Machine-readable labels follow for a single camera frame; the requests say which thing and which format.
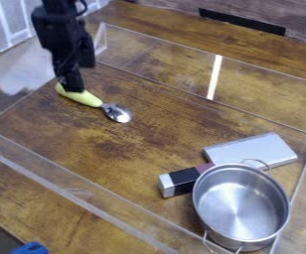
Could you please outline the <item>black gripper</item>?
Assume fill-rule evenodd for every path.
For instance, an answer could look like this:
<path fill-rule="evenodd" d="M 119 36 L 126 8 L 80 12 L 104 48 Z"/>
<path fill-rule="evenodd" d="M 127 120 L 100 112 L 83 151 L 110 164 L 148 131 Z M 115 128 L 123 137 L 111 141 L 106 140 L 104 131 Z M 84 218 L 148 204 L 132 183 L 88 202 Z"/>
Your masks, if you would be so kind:
<path fill-rule="evenodd" d="M 31 21 L 41 47 L 52 55 L 56 79 L 65 92 L 83 92 L 79 67 L 93 67 L 92 40 L 76 6 L 39 6 Z"/>

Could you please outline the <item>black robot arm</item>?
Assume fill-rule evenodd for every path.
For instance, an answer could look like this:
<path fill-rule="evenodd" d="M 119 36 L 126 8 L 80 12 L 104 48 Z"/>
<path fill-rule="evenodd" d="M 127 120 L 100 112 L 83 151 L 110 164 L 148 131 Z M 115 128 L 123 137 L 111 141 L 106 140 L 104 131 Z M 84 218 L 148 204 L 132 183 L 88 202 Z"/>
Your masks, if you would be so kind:
<path fill-rule="evenodd" d="M 85 10 L 84 0 L 41 0 L 31 13 L 37 39 L 51 53 L 55 77 L 65 92 L 83 92 L 79 69 L 95 66 L 92 39 L 79 18 Z"/>

